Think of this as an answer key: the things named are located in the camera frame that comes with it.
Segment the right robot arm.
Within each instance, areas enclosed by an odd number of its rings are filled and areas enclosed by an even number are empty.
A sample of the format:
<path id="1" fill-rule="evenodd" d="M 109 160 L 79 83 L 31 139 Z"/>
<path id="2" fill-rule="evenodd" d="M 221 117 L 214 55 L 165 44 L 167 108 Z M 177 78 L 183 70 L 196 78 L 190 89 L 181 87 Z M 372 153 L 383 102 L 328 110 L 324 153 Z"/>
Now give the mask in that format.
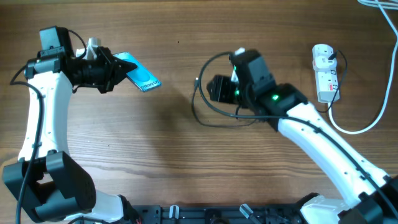
<path id="1" fill-rule="evenodd" d="M 207 84 L 212 101 L 241 105 L 247 119 L 267 122 L 298 145 L 328 176 L 342 199 L 315 195 L 299 206 L 306 223 L 397 223 L 397 178 L 378 168 L 322 118 L 289 83 L 277 84 L 254 49 L 225 52 L 237 81 L 217 75 Z"/>

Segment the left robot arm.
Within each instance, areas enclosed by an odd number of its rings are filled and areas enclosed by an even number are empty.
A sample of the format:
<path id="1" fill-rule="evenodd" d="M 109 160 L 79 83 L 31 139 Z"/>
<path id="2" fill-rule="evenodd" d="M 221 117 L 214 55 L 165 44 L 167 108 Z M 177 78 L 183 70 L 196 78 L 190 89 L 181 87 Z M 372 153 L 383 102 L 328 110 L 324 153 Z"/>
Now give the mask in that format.
<path id="1" fill-rule="evenodd" d="M 41 29 L 41 50 L 20 69 L 30 94 L 27 130 L 17 162 L 2 171 L 17 201 L 16 222 L 26 213 L 35 223 L 138 223 L 140 214 L 125 197 L 96 190 L 67 143 L 72 94 L 79 88 L 112 91 L 137 66 L 95 40 L 75 54 L 72 34 L 58 26 Z"/>

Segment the light blue smartphone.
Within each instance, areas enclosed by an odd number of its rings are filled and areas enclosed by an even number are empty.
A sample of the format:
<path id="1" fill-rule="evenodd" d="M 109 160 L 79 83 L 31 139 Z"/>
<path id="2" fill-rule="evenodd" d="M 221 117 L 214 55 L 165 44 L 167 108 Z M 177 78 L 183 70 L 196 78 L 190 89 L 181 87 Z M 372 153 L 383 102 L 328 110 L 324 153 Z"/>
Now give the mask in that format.
<path id="1" fill-rule="evenodd" d="M 118 59 L 131 62 L 137 65 L 137 68 L 127 73 L 127 78 L 142 92 L 151 91 L 161 86 L 161 81 L 151 74 L 132 54 L 121 52 L 114 54 Z"/>

